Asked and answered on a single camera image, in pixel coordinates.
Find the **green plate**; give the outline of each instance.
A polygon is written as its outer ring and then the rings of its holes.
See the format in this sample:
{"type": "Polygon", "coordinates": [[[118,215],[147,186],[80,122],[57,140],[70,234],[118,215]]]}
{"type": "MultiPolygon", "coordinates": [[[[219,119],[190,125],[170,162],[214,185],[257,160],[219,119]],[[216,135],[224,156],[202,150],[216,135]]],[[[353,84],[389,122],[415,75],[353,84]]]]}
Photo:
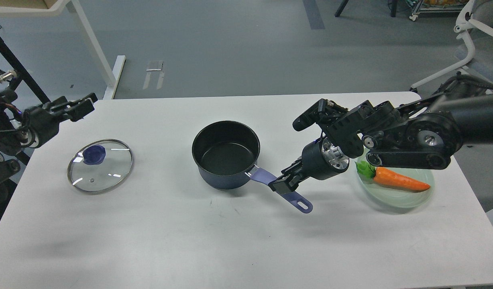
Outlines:
{"type": "MultiPolygon", "coordinates": [[[[365,154],[357,158],[355,161],[365,161],[365,154]]],[[[430,189],[423,192],[411,192],[405,190],[398,190],[383,185],[378,185],[374,183],[371,179],[368,179],[360,174],[357,174],[362,187],[375,199],[381,201],[384,204],[397,207],[397,208],[414,208],[422,205],[428,201],[432,192],[434,192],[434,176],[430,170],[421,169],[401,169],[401,168],[389,168],[390,170],[397,172],[402,175],[412,177],[422,181],[423,183],[428,183],[430,189]]]]}

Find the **orange carrot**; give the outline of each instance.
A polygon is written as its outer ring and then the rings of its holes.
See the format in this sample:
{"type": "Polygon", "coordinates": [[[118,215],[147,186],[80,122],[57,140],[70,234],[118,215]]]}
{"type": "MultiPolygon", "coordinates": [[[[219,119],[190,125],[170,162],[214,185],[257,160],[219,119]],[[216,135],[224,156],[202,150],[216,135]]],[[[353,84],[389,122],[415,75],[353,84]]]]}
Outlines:
{"type": "Polygon", "coordinates": [[[359,174],[373,179],[375,183],[379,183],[381,185],[390,185],[392,187],[418,192],[422,192],[430,188],[430,185],[426,183],[398,174],[384,167],[374,167],[367,163],[367,161],[355,163],[355,166],[357,166],[357,172],[359,172],[359,174]]]}
{"type": "Polygon", "coordinates": [[[391,185],[392,187],[399,187],[419,192],[430,188],[428,183],[423,183],[411,177],[398,174],[384,167],[377,167],[375,169],[375,177],[373,177],[373,181],[382,185],[391,185]]]}

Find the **pot lid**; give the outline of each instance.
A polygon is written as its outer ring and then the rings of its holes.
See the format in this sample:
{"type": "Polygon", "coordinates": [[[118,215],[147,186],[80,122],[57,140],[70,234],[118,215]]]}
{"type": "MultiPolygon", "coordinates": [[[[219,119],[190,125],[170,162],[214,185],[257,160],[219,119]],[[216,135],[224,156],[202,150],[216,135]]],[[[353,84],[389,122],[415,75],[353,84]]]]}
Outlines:
{"type": "Polygon", "coordinates": [[[132,163],[129,146],[116,139],[103,139],[74,155],[68,165],[68,180],[81,191],[102,192],[123,181],[132,163]]]}

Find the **pot handle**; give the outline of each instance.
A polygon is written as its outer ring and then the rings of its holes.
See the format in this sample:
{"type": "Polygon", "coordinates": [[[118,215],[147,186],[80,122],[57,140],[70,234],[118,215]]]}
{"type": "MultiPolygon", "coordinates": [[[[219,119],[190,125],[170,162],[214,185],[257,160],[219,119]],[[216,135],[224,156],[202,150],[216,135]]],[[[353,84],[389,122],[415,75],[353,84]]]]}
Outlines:
{"type": "MultiPolygon", "coordinates": [[[[254,166],[252,170],[245,173],[252,181],[257,181],[259,183],[264,183],[268,185],[272,181],[276,180],[277,177],[272,175],[270,172],[263,168],[259,168],[258,166],[254,166]]],[[[277,192],[281,197],[283,197],[286,201],[288,201],[291,205],[294,205],[295,208],[303,212],[304,214],[309,214],[312,211],[312,204],[310,201],[307,201],[306,198],[301,196],[297,192],[290,192],[281,194],[277,192]]]]}

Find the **gray floor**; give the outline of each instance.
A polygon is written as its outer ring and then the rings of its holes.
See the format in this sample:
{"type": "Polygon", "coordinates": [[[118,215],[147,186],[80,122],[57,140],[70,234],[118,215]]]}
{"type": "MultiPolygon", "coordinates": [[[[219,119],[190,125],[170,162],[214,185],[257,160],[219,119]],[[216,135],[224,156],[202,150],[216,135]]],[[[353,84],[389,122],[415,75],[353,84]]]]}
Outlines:
{"type": "MultiPolygon", "coordinates": [[[[386,0],[352,0],[340,18],[333,16],[340,0],[317,0],[325,29],[311,29],[302,0],[80,2],[109,62],[127,57],[118,99],[407,91],[456,61],[461,44],[455,18],[412,22],[408,11],[390,18],[386,0]],[[151,61],[164,64],[159,90],[143,89],[151,61]]],[[[0,24],[51,99],[103,95],[67,11],[0,24]]],[[[7,68],[1,57],[0,67],[7,68]]],[[[420,95],[451,75],[420,87],[420,95]]],[[[26,88],[19,93],[19,107],[37,102],[26,88]]],[[[493,146],[463,147],[456,159],[483,208],[493,208],[493,146]]]]}

